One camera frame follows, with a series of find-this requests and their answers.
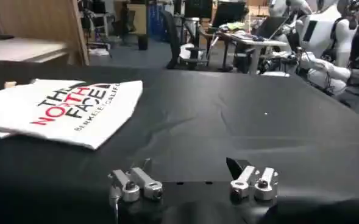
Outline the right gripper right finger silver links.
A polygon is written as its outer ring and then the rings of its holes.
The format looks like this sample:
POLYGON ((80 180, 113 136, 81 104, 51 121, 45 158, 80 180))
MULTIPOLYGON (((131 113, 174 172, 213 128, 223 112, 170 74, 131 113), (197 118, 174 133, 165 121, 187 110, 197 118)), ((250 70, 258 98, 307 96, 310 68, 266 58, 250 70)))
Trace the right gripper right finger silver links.
POLYGON ((237 159, 226 158, 226 165, 232 176, 230 194, 236 200, 248 198, 251 195, 260 201, 270 201, 276 198, 279 173, 272 167, 263 171, 248 161, 239 162, 237 159))

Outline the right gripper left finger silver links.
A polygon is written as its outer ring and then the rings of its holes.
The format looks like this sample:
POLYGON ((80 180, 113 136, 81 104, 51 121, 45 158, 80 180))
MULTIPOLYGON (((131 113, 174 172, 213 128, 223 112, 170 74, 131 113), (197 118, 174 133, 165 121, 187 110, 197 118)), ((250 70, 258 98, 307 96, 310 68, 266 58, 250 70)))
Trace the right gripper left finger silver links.
POLYGON ((163 194, 163 184, 150 176, 151 168, 152 160, 146 158, 131 165, 127 171, 111 171, 108 175, 112 181, 109 189, 110 205, 117 205, 120 200, 133 203, 141 197, 159 201, 163 194))

